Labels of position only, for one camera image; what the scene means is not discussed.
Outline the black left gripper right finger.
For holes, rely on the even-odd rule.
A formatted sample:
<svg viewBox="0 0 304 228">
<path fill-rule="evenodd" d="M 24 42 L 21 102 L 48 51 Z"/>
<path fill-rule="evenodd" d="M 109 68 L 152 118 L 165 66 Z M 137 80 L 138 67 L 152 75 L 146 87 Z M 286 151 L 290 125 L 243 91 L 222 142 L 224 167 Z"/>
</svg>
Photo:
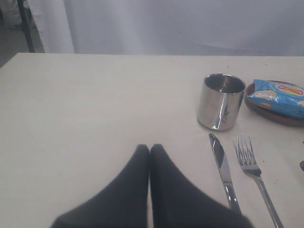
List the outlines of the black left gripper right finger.
<svg viewBox="0 0 304 228">
<path fill-rule="evenodd" d="M 156 228 L 251 228 L 249 219 L 192 184 L 161 144 L 150 150 L 150 187 Z"/>
</svg>

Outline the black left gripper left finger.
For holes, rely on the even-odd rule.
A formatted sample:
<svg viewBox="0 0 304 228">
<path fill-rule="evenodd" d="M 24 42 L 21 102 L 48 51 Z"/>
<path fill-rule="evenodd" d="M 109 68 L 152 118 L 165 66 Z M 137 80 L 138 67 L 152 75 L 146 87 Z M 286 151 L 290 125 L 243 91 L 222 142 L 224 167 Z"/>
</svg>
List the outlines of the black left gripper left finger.
<svg viewBox="0 0 304 228">
<path fill-rule="evenodd" d="M 122 171 L 97 195 L 60 215 L 54 228 L 145 228 L 149 149 L 137 145 Z"/>
</svg>

